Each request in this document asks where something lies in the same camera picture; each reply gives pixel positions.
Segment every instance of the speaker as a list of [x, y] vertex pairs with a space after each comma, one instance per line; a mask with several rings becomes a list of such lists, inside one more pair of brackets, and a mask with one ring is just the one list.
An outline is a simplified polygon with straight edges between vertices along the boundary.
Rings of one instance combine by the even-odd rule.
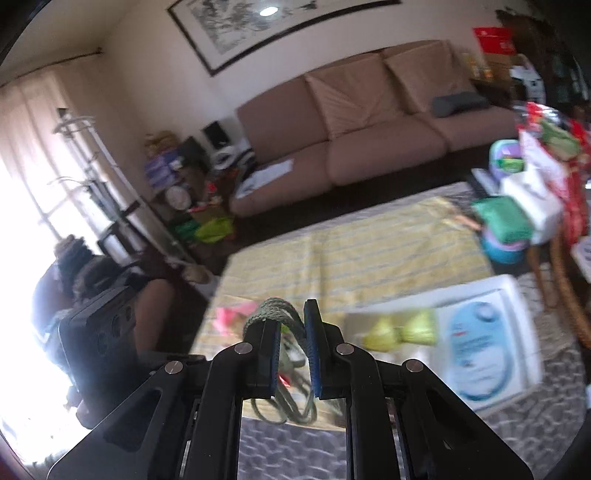
[[216, 150], [230, 144], [230, 138], [218, 122], [209, 124], [202, 131]]
[[188, 137], [177, 148], [178, 154], [185, 158], [187, 165], [195, 166], [207, 173], [211, 167], [205, 149], [193, 137]]

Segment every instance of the green bag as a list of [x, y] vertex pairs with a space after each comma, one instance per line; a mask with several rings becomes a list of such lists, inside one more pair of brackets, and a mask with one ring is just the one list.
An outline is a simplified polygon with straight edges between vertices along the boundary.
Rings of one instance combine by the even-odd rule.
[[195, 232], [195, 237], [204, 244], [214, 244], [232, 233], [234, 233], [232, 219], [221, 217], [200, 226]]
[[472, 208], [502, 244], [530, 240], [534, 233], [527, 215], [511, 197], [477, 200]]

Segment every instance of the purple bowl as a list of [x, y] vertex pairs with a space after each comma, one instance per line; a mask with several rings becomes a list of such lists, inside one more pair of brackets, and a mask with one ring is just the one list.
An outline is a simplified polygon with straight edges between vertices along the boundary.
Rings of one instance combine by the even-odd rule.
[[504, 157], [521, 158], [521, 146], [519, 145], [519, 141], [498, 140], [492, 144], [489, 152], [488, 169], [497, 182], [512, 175], [509, 172], [501, 170], [496, 163], [500, 158]]

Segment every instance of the framed painting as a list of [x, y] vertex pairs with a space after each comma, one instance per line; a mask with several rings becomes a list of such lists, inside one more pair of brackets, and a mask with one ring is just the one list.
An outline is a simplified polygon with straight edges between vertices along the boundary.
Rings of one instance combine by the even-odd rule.
[[401, 0], [178, 0], [168, 8], [211, 76], [309, 25]]

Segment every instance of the wall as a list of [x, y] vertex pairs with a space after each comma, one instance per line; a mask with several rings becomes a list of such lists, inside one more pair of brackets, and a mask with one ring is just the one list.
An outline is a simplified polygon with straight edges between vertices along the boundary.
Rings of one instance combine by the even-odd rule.
[[320, 22], [263, 47], [210, 77], [166, 9], [171, 0], [141, 0], [104, 42], [150, 131], [199, 135], [225, 119], [241, 136], [234, 110], [250, 98], [333, 60], [425, 38], [447, 38], [479, 52], [472, 27], [497, 25], [495, 10], [529, 13], [525, 0], [402, 0]]
[[138, 0], [51, 0], [0, 66], [0, 83], [32, 69], [95, 51]]

